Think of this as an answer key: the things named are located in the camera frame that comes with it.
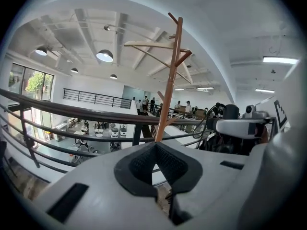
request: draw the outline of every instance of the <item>black slot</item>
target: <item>black slot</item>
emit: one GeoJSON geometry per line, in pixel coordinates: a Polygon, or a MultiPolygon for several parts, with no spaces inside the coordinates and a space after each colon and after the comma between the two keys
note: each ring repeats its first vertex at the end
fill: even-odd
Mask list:
{"type": "Polygon", "coordinates": [[[237,170],[242,170],[244,165],[241,163],[235,163],[235,162],[230,162],[230,161],[223,161],[220,163],[220,165],[229,167],[229,168],[233,168],[233,169],[237,169],[237,170]]]}
{"type": "Polygon", "coordinates": [[[59,222],[64,223],[88,188],[87,185],[76,183],[47,213],[59,222]]]}

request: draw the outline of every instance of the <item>person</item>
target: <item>person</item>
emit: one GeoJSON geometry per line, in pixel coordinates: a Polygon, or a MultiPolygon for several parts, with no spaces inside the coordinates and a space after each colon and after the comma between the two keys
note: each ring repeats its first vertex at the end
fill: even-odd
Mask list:
{"type": "Polygon", "coordinates": [[[139,100],[136,104],[136,110],[138,111],[138,115],[140,115],[140,109],[141,109],[141,100],[139,100]]]}
{"type": "Polygon", "coordinates": [[[88,122],[86,120],[84,121],[84,126],[89,127],[88,122]]]}
{"type": "Polygon", "coordinates": [[[97,122],[97,128],[98,128],[98,129],[102,129],[102,128],[103,128],[102,122],[97,122]]]}
{"type": "Polygon", "coordinates": [[[88,148],[88,144],[87,144],[87,141],[86,141],[86,140],[80,139],[80,143],[81,143],[82,145],[85,145],[85,146],[88,148]]]}
{"type": "Polygon", "coordinates": [[[154,110],[154,103],[155,103],[155,100],[154,98],[150,101],[150,112],[152,113],[153,110],[154,110]]]}
{"type": "Polygon", "coordinates": [[[147,107],[147,96],[145,96],[145,98],[143,99],[143,112],[145,111],[146,112],[146,107],[147,107]]]}
{"type": "Polygon", "coordinates": [[[190,101],[187,101],[187,106],[186,106],[186,113],[189,113],[191,111],[191,105],[190,105],[190,101]]]}
{"type": "Polygon", "coordinates": [[[181,105],[180,105],[180,101],[178,101],[178,103],[175,105],[175,109],[180,109],[181,108],[181,105]]]}
{"type": "Polygon", "coordinates": [[[209,111],[209,110],[208,110],[208,108],[206,107],[205,110],[204,110],[204,112],[203,112],[203,114],[204,114],[205,116],[207,116],[208,111],[209,111]]]}
{"type": "Polygon", "coordinates": [[[176,113],[178,114],[179,112],[178,112],[177,110],[179,110],[180,107],[181,107],[181,106],[180,106],[180,101],[178,101],[178,103],[177,103],[177,104],[175,105],[175,107],[174,107],[175,110],[174,110],[173,113],[174,113],[174,114],[176,114],[176,113]]]}
{"type": "Polygon", "coordinates": [[[197,106],[193,108],[193,111],[192,111],[193,115],[196,115],[196,112],[197,112],[197,106]]]}
{"type": "Polygon", "coordinates": [[[160,109],[158,109],[158,112],[157,112],[157,117],[160,117],[161,111],[162,111],[162,107],[163,107],[163,104],[161,103],[160,104],[160,109]]]}

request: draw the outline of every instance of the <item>handrail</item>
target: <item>handrail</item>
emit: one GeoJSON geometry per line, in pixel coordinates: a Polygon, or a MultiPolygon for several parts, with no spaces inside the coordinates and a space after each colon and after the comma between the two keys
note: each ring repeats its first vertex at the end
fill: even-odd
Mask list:
{"type": "Polygon", "coordinates": [[[87,91],[81,91],[81,90],[72,90],[72,91],[78,91],[78,92],[83,92],[83,93],[88,93],[88,94],[103,95],[103,96],[107,96],[107,97],[111,97],[111,98],[119,98],[119,99],[124,99],[124,100],[131,101],[130,99],[121,98],[121,97],[115,97],[115,96],[106,95],[106,94],[97,94],[97,93],[92,93],[92,92],[87,92],[87,91]]]}
{"type": "MultiPolygon", "coordinates": [[[[39,165],[43,165],[45,167],[48,167],[50,169],[53,169],[57,172],[60,173],[67,173],[67,171],[59,169],[57,167],[51,166],[49,164],[46,164],[40,160],[37,160],[34,154],[37,154],[45,159],[54,161],[56,163],[59,164],[63,164],[66,166],[71,166],[71,167],[76,167],[77,164],[72,163],[72,162],[67,162],[67,161],[63,161],[57,158],[53,158],[50,157],[40,151],[37,151],[36,149],[34,149],[33,147],[31,147],[31,141],[34,141],[36,143],[39,143],[45,147],[48,147],[50,149],[59,151],[59,152],[64,152],[67,154],[73,154],[73,155],[78,155],[78,156],[83,156],[83,157],[96,157],[99,156],[100,154],[96,154],[96,153],[88,153],[88,152],[81,152],[81,151],[73,151],[70,149],[65,149],[62,147],[58,147],[52,144],[49,144],[45,141],[42,141],[40,139],[37,139],[31,135],[27,134],[26,128],[25,128],[25,123],[39,128],[41,130],[44,131],[48,131],[50,133],[53,134],[57,134],[60,136],[65,136],[65,137],[70,137],[70,138],[76,138],[76,139],[83,139],[83,140],[91,140],[91,141],[97,141],[97,142],[132,142],[134,145],[138,144],[139,142],[151,142],[154,141],[154,138],[140,138],[140,133],[138,135],[134,134],[133,138],[106,138],[106,137],[96,137],[96,136],[89,136],[89,135],[77,135],[77,134],[73,134],[71,132],[66,132],[66,131],[61,131],[58,129],[52,129],[40,124],[37,124],[35,122],[32,122],[28,119],[24,118],[23,112],[25,107],[34,107],[37,108],[39,110],[45,111],[45,112],[49,112],[49,113],[53,113],[53,114],[58,114],[58,115],[62,115],[62,116],[70,116],[70,117],[75,117],[75,118],[79,118],[79,119],[87,119],[87,120],[93,120],[93,121],[104,121],[104,122],[112,122],[112,123],[124,123],[124,124],[134,124],[136,125],[136,129],[140,129],[140,127],[142,127],[142,125],[152,125],[154,127],[154,125],[157,125],[159,122],[159,118],[158,117],[152,117],[152,116],[142,116],[142,115],[129,115],[129,114],[119,114],[119,113],[113,113],[113,112],[99,112],[99,111],[94,111],[94,110],[89,110],[89,109],[85,109],[85,108],[79,108],[79,107],[73,107],[73,106],[68,106],[68,105],[63,105],[63,104],[59,104],[59,103],[51,103],[51,102],[45,102],[45,101],[41,101],[41,100],[35,100],[35,99],[31,99],[29,97],[20,95],[20,94],[16,94],[13,92],[9,92],[3,89],[0,89],[0,95],[9,98],[13,101],[18,102],[20,105],[20,111],[21,114],[17,115],[16,113],[14,113],[13,111],[11,111],[9,108],[7,108],[6,106],[4,106],[3,104],[0,104],[0,107],[7,113],[11,114],[12,116],[14,116],[15,118],[19,119],[22,123],[22,127],[23,129],[19,129],[18,127],[16,127],[15,125],[11,124],[5,117],[3,117],[3,115],[0,114],[0,119],[2,119],[8,126],[10,126],[11,128],[15,129],[18,133],[22,134],[26,139],[24,140],[24,142],[20,139],[18,139],[17,137],[15,137],[13,134],[11,134],[11,132],[9,131],[8,127],[5,126],[0,126],[5,133],[7,133],[8,136],[10,136],[13,140],[15,140],[18,144],[24,146],[26,149],[28,149],[28,151],[30,152],[30,154],[25,153],[24,151],[22,151],[21,149],[19,149],[15,144],[13,144],[9,139],[8,136],[5,135],[4,138],[13,146],[15,147],[19,152],[21,152],[23,155],[25,155],[26,157],[30,158],[31,160],[33,160],[36,164],[36,166],[39,168],[39,165]]],[[[179,119],[177,121],[175,121],[174,123],[172,123],[172,125],[178,126],[178,125],[197,125],[199,124],[199,120],[188,120],[188,119],[179,119]]],[[[177,139],[177,138],[183,138],[183,137],[189,137],[192,136],[193,134],[184,134],[184,135],[178,135],[178,136],[170,136],[170,137],[164,137],[162,140],[169,140],[169,139],[177,139]]]]}
{"type": "Polygon", "coordinates": [[[88,102],[92,104],[109,105],[125,109],[130,109],[132,102],[132,100],[121,97],[91,93],[80,90],[72,90],[66,88],[64,88],[63,99],[73,100],[78,102],[88,102]]]}
{"type": "MultiPolygon", "coordinates": [[[[160,110],[161,109],[160,105],[154,104],[154,106],[155,106],[155,110],[157,110],[157,109],[160,110]]],[[[187,112],[184,112],[184,111],[181,111],[181,110],[178,110],[178,109],[169,108],[169,110],[173,110],[173,111],[179,112],[179,114],[182,114],[183,116],[190,115],[190,116],[195,116],[195,117],[198,117],[198,118],[202,119],[201,116],[198,116],[198,115],[195,115],[195,114],[192,114],[192,113],[187,113],[187,112]]]]}
{"type": "MultiPolygon", "coordinates": [[[[69,105],[63,105],[53,102],[44,102],[41,100],[35,100],[28,98],[26,96],[16,94],[4,89],[0,89],[0,95],[9,98],[13,101],[16,101],[20,104],[27,104],[39,110],[54,113],[61,116],[73,116],[79,119],[87,119],[93,121],[101,121],[109,123],[122,123],[122,124],[142,124],[142,125],[158,125],[159,118],[143,115],[133,115],[133,114],[120,114],[113,112],[104,112],[104,111],[94,111],[90,109],[73,107],[69,105]]],[[[178,119],[173,122],[171,125],[197,125],[200,123],[200,120],[186,120],[178,119]]]]}

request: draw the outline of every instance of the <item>tree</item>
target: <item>tree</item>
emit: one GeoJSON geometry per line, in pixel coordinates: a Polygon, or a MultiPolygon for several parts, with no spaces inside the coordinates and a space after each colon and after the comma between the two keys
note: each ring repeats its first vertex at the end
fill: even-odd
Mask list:
{"type": "Polygon", "coordinates": [[[40,90],[43,85],[44,74],[41,72],[35,72],[28,80],[28,85],[25,88],[27,92],[35,93],[35,98],[40,99],[40,90]]]}

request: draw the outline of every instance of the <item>metal railing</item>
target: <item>metal railing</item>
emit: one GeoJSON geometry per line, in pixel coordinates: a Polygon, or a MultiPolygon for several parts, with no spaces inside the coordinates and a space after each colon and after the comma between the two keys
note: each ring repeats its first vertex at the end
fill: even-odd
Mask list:
{"type": "MultiPolygon", "coordinates": [[[[151,107],[150,103],[147,105],[147,112],[151,113],[152,115],[156,117],[160,117],[161,113],[161,106],[154,105],[153,108],[151,107]]],[[[169,108],[168,109],[168,117],[179,117],[179,119],[186,119],[186,120],[202,120],[202,116],[194,115],[192,113],[186,113],[184,111],[180,111],[177,109],[169,108]]],[[[194,126],[193,125],[174,125],[180,130],[183,130],[187,133],[194,132],[194,126]]],[[[196,132],[199,132],[201,130],[201,127],[198,127],[196,132]]]]}
{"type": "Polygon", "coordinates": [[[120,108],[130,109],[131,100],[104,95],[96,94],[79,90],[71,90],[64,88],[63,99],[77,101],[77,102],[87,102],[93,104],[109,105],[120,108]]]}
{"type": "MultiPolygon", "coordinates": [[[[154,107],[151,108],[151,104],[149,103],[147,105],[147,112],[150,112],[155,116],[159,116],[159,114],[161,113],[161,106],[159,105],[153,105],[153,106],[154,107]]],[[[195,120],[201,120],[203,118],[203,116],[195,115],[192,113],[186,113],[184,111],[173,108],[168,109],[168,116],[178,116],[179,118],[195,119],[195,120]]]]}
{"type": "MultiPolygon", "coordinates": [[[[150,116],[142,116],[142,115],[129,115],[129,114],[120,114],[120,113],[112,113],[112,112],[98,112],[93,111],[89,109],[79,108],[79,107],[73,107],[68,105],[62,105],[58,103],[50,103],[50,102],[44,102],[41,100],[35,100],[30,99],[28,97],[25,97],[20,94],[12,93],[3,89],[0,89],[0,95],[11,99],[15,102],[18,102],[20,105],[20,115],[17,115],[15,112],[8,109],[8,107],[4,106],[0,103],[0,108],[4,111],[4,114],[0,114],[0,119],[2,119],[6,124],[1,125],[1,129],[4,131],[6,135],[4,135],[5,140],[12,145],[16,150],[18,150],[21,154],[24,156],[30,158],[34,161],[37,168],[40,168],[40,166],[48,167],[52,170],[55,170],[60,173],[67,173],[66,170],[57,168],[55,166],[52,166],[48,163],[40,161],[37,159],[36,155],[39,155],[42,158],[45,158],[47,160],[71,166],[76,167],[77,164],[73,162],[63,161],[58,158],[51,157],[47,154],[44,154],[37,149],[33,147],[34,142],[43,145],[49,149],[56,150],[59,152],[67,153],[67,154],[73,154],[76,156],[83,156],[83,157],[96,157],[100,154],[95,153],[89,153],[89,152],[82,152],[82,151],[74,151],[71,149],[62,148],[53,144],[50,144],[48,142],[42,141],[36,137],[31,136],[27,133],[27,129],[25,127],[25,124],[31,125],[33,127],[39,128],[43,131],[50,132],[52,134],[65,136],[69,138],[74,139],[83,139],[88,141],[96,141],[96,142],[132,142],[132,145],[138,145],[140,142],[150,142],[154,141],[154,138],[141,138],[141,130],[142,125],[151,125],[155,126],[159,123],[158,117],[150,117],[150,116]],[[111,137],[96,137],[96,136],[90,136],[90,135],[79,135],[74,134],[71,132],[61,131],[52,129],[40,124],[37,124],[35,122],[32,122],[24,117],[24,109],[25,106],[27,107],[33,107],[35,109],[39,109],[45,112],[49,112],[52,114],[57,114],[65,117],[75,117],[79,119],[86,119],[86,120],[92,120],[92,121],[99,121],[99,122],[108,122],[108,123],[121,123],[121,124],[134,124],[135,130],[134,130],[134,136],[132,138],[111,138],[111,137]],[[22,128],[18,128],[12,123],[9,122],[8,118],[5,116],[12,115],[15,118],[19,119],[22,123],[22,128]],[[23,140],[18,139],[16,136],[14,136],[10,132],[10,128],[17,131],[17,133],[21,134],[23,136],[23,140]],[[20,145],[22,147],[26,147],[28,152],[25,152],[27,150],[22,150],[20,148],[20,145]]],[[[188,120],[188,119],[179,119],[173,122],[171,125],[180,126],[180,125],[197,125],[199,124],[200,120],[188,120]]],[[[177,138],[183,138],[183,137],[190,137],[192,134],[184,134],[184,135],[178,135],[178,136],[170,136],[170,137],[164,137],[163,140],[169,140],[169,139],[177,139],[177,138]]]]}

